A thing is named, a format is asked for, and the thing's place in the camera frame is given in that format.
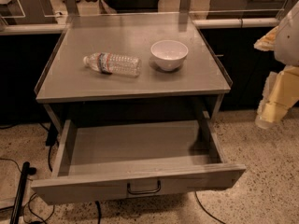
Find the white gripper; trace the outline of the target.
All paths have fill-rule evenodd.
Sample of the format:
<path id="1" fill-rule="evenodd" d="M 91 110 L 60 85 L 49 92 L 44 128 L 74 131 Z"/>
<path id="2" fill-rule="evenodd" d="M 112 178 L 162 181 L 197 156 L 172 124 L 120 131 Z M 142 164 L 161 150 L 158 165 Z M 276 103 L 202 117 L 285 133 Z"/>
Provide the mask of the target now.
<path id="1" fill-rule="evenodd" d="M 269 129 L 282 121 L 299 101 L 299 2 L 278 27 L 258 39 L 253 47 L 260 51 L 274 50 L 276 60 L 287 65 L 279 73 L 271 72 L 264 83 L 255 124 Z"/>

